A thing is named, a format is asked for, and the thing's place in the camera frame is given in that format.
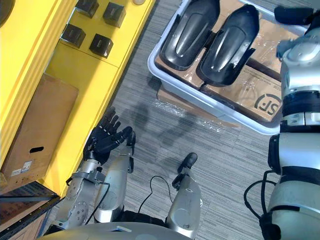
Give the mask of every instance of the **printed logo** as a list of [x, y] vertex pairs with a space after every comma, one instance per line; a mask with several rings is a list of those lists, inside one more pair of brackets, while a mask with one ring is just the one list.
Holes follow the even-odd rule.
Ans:
[[281, 99], [278, 96], [267, 93], [263, 94], [256, 100], [254, 108], [264, 111], [272, 116], [278, 110], [280, 103]]

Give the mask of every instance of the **yellow shelf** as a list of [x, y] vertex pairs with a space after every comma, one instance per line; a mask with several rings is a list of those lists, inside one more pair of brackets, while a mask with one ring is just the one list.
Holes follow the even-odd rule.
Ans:
[[77, 0], [16, 0], [0, 28], [0, 167]]
[[[155, 0], [146, 0], [143, 5], [134, 5], [132, 0], [113, 0], [125, 6], [126, 16], [120, 28], [109, 26], [102, 20], [108, 2], [98, 0], [99, 7], [92, 19], [74, 12], [70, 23], [82, 28], [86, 37], [80, 49], [60, 40], [46, 69], [46, 73], [79, 89], [46, 176], [39, 180], [61, 197], [66, 193], [66, 180], [77, 170], [82, 159], [87, 136], [115, 91]], [[89, 50], [95, 33], [113, 41], [107, 59]]]

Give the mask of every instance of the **plastic bin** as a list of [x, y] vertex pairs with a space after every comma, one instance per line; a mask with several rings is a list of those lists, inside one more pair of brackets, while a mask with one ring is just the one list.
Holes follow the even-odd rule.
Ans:
[[[262, 122], [262, 121], [255, 121], [246, 115], [224, 105], [223, 103], [205, 95], [204, 93], [188, 86], [187, 84], [183, 83], [182, 81], [176, 79], [175, 77], [169, 75], [168, 73], [162, 71], [155, 65], [155, 59], [160, 51], [162, 44], [164, 43], [167, 35], [174, 24], [174, 21], [177, 15], [181, 15], [184, 10], [189, 5], [189, 0], [183, 0], [181, 5], [179, 6], [178, 10], [175, 12], [173, 17], [171, 18], [170, 22], [168, 23], [167, 27], [162, 33], [162, 36], [159, 42], [155, 45], [153, 51], [149, 55], [148, 58], [148, 68], [149, 71], [159, 78], [162, 82], [163, 87], [177, 96], [185, 99], [186, 101], [198, 106], [199, 108], [211, 113], [212, 115], [216, 116], [217, 118], [226, 121], [226, 122], [238, 122], [241, 123], [258, 133], [264, 135], [275, 135], [278, 134], [280, 131], [280, 120], [281, 120], [281, 113], [277, 114], [272, 122]], [[244, 4], [252, 4], [250, 1], [247, 0], [240, 0], [240, 2]], [[265, 8], [252, 4], [256, 7], [256, 9], [262, 14], [262, 17], [270, 22], [277, 23], [275, 20], [275, 15], [273, 12], [266, 10]], [[283, 25], [284, 28], [288, 29], [289, 31], [295, 33], [296, 35], [303, 35], [304, 32], [307, 30], [303, 26], [287, 26]]]

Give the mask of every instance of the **robot leg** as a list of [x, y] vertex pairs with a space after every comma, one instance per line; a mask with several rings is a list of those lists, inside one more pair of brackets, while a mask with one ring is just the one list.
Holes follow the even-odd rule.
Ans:
[[178, 168], [178, 176], [172, 186], [178, 193], [169, 210], [166, 224], [186, 237], [194, 239], [200, 224], [201, 191], [191, 172], [191, 166], [196, 162], [197, 155], [190, 153]]

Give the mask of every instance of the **black cable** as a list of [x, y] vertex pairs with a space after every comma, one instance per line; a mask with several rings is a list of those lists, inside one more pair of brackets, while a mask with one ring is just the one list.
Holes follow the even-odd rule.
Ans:
[[268, 174], [273, 173], [273, 170], [265, 171], [263, 174], [263, 179], [261, 183], [261, 206], [262, 206], [262, 212], [263, 214], [267, 214], [267, 207], [266, 207], [266, 198], [265, 198], [265, 192], [266, 192], [266, 181]]
[[97, 209], [100, 207], [100, 204], [102, 203], [102, 201], [105, 199], [107, 193], [109, 192], [109, 188], [110, 188], [110, 183], [107, 183], [107, 182], [100, 182], [99, 184], [103, 184], [103, 185], [107, 185], [108, 188], [106, 189], [104, 195], [102, 196], [99, 204], [95, 207], [95, 209], [93, 210], [93, 212], [91, 213], [90, 217], [88, 218], [88, 220], [85, 222], [84, 225], [87, 225], [90, 221], [90, 219], [92, 218], [92, 216], [95, 214], [95, 212], [97, 211]]
[[158, 175], [155, 175], [151, 178], [150, 180], [150, 189], [151, 189], [151, 193], [143, 200], [143, 202], [141, 203], [140, 207], [139, 207], [139, 211], [138, 213], [140, 213], [140, 210], [143, 206], [143, 204], [148, 200], [148, 198], [154, 193], [154, 191], [152, 190], [152, 187], [151, 187], [151, 182], [154, 178], [161, 178], [163, 181], [165, 181], [166, 185], [168, 186], [168, 190], [169, 190], [169, 197], [170, 197], [170, 201], [171, 203], [173, 203], [174, 201], [172, 201], [172, 198], [171, 198], [171, 192], [170, 192], [170, 187], [169, 187], [169, 183], [162, 177], [162, 176], [158, 176]]
[[247, 189], [244, 191], [244, 194], [243, 194], [243, 199], [244, 199], [244, 204], [245, 206], [250, 210], [250, 212], [253, 213], [253, 215], [255, 215], [259, 220], [261, 219], [261, 217], [259, 216], [259, 214], [251, 207], [250, 203], [248, 202], [247, 200], [247, 195], [248, 195], [248, 192], [257, 184], [260, 184], [264, 182], [264, 184], [266, 183], [269, 183], [269, 184], [273, 184], [273, 185], [276, 185], [276, 183], [274, 181], [269, 181], [269, 180], [259, 180], [259, 181], [256, 181], [254, 183], [252, 183], [250, 186], [247, 187]]

